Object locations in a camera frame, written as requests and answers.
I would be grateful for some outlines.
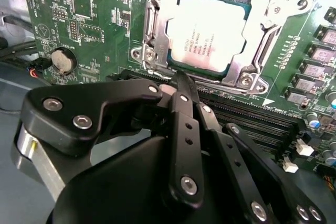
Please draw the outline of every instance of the white connector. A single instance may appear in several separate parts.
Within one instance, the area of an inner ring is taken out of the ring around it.
[[[286,173],[296,173],[299,167],[293,164],[288,157],[284,157],[282,167]]]
[[[314,149],[299,138],[296,143],[296,151],[302,156],[309,157],[314,152]]]

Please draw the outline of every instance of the chip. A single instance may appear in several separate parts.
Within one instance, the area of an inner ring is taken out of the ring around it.
[[[294,93],[288,90],[286,94],[286,100],[296,104],[301,104],[305,100],[306,96],[304,94]]]
[[[319,29],[319,32],[317,33],[317,38],[324,43],[328,43],[328,44],[332,44],[336,46],[336,30],[335,29],[321,26]]]
[[[309,56],[313,60],[329,63],[332,58],[336,57],[336,52],[330,48],[313,44],[309,50]]]
[[[336,24],[336,8],[330,7],[324,18],[330,23]]]
[[[320,77],[322,74],[324,74],[324,67],[305,64],[302,73],[308,76]]]
[[[72,8],[77,16],[92,17],[92,0],[72,0]]]
[[[244,17],[243,7],[223,1],[180,0],[175,18],[167,27],[172,59],[195,68],[224,72],[233,55],[244,47]]]
[[[295,83],[295,88],[304,90],[304,91],[310,91],[313,87],[315,86],[314,81],[308,81],[305,79],[298,79],[297,82]]]

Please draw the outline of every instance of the capacitor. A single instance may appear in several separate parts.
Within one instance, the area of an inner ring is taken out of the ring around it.
[[[324,152],[322,152],[322,156],[324,158],[324,162],[327,165],[330,165],[330,166],[336,165],[336,157],[332,155],[331,150],[325,150]]]
[[[336,91],[332,91],[325,96],[325,99],[330,103],[333,109],[336,109]]]
[[[309,127],[314,128],[314,129],[320,127],[321,125],[319,119],[317,118],[316,113],[307,114],[307,121],[308,121]]]
[[[336,157],[336,142],[332,142],[332,143],[330,143],[330,144],[329,144],[329,148],[330,148],[330,150],[331,150],[331,152],[332,152],[332,155],[333,155],[334,157]]]
[[[61,74],[70,74],[77,66],[75,54],[64,47],[59,47],[51,53],[54,68]]]

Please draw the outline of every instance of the cpu socket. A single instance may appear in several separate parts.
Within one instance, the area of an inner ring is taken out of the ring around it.
[[[131,57],[169,79],[177,70],[199,86],[263,94],[260,75],[290,16],[313,0],[146,0],[143,45]]]

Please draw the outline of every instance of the motherboard mounting hole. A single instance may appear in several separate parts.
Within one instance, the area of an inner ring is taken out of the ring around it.
[[[259,86],[257,86],[257,90],[259,92],[264,92],[266,90],[266,87],[264,85],[259,85]]]
[[[307,0],[300,0],[298,2],[299,10],[304,10],[304,9],[306,9],[307,6],[308,6],[308,1]]]
[[[135,59],[139,59],[139,58],[140,58],[140,53],[139,53],[139,51],[133,51],[132,55],[133,55],[133,57],[134,57]]]
[[[300,109],[301,110],[306,110],[308,107],[307,107],[307,105],[305,105],[305,104],[302,104],[302,105],[300,105]]]

